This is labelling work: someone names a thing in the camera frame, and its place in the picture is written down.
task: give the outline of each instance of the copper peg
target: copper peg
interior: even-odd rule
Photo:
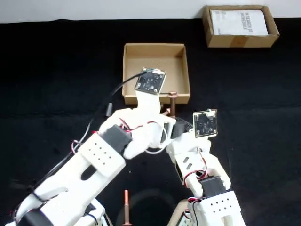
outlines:
[[[131,226],[130,223],[130,213],[128,205],[128,191],[124,190],[124,224],[123,226]]]
[[[170,117],[175,118],[175,99],[178,97],[177,92],[169,92],[168,97],[170,98]]]

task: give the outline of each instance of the open cardboard box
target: open cardboard box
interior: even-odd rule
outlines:
[[[261,10],[264,14],[268,35],[215,35],[210,10]],[[203,24],[208,47],[216,48],[269,48],[278,39],[279,31],[269,8],[261,5],[244,6],[205,6]]]
[[[186,104],[190,98],[190,85],[186,49],[184,44],[127,43],[123,55],[123,81],[140,73],[144,67],[158,68],[166,72],[161,90],[162,104],[170,103],[167,93],[176,91],[177,104]],[[137,104],[135,84],[137,79],[126,83],[122,89],[126,104]]]

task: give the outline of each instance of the black fabric surface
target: black fabric surface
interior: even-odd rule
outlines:
[[[201,20],[54,21],[0,24],[0,224],[25,191],[82,136],[102,99],[121,82],[126,42],[184,43],[192,112],[218,108],[212,154],[230,173],[248,226],[301,225],[301,19],[277,19],[271,49],[209,49]],[[119,92],[114,108],[125,108]],[[123,190],[134,225],[166,225],[191,195],[168,155],[141,154],[98,199],[122,223]]]

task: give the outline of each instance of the white paper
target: white paper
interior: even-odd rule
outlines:
[[[268,35],[261,10],[211,10],[214,34]]]

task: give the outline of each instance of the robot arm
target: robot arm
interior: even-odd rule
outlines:
[[[116,111],[57,173],[22,201],[10,225],[77,225],[87,206],[125,167],[124,158],[132,159],[148,147],[164,150],[171,141],[164,125],[168,123],[171,128],[175,123],[159,114],[158,94],[165,73],[151,69],[145,75],[136,85],[138,107]],[[147,89],[156,95],[147,93]],[[163,131],[165,141],[161,142]],[[101,205],[96,209],[104,214]]]
[[[153,69],[149,73],[150,77],[139,78],[136,84],[138,107],[118,110],[108,118],[57,173],[23,200],[16,211],[15,222],[10,226],[19,226],[22,221],[30,221],[32,226],[94,225],[91,218],[83,217],[87,206],[95,201],[97,208],[94,211],[102,217],[104,208],[95,197],[125,167],[125,159],[132,159],[144,151],[152,153],[147,151],[148,147],[160,149],[154,153],[160,153],[166,147],[182,183],[192,190],[195,197],[188,207],[194,226],[244,225],[234,192],[226,192],[230,179],[217,158],[209,153],[211,142],[196,123],[202,116],[194,117],[194,129],[190,132],[171,139],[176,120],[159,113],[158,94],[165,73]],[[212,197],[206,195],[208,189],[204,181],[207,175],[220,179],[223,193]],[[208,203],[223,195],[227,195],[225,199],[231,198],[232,210],[223,211],[223,214],[213,212],[216,210]]]
[[[194,197],[185,213],[194,226],[244,226],[230,179],[218,159],[209,153],[208,137],[216,136],[216,110],[194,113],[194,129],[166,148],[184,186]]]

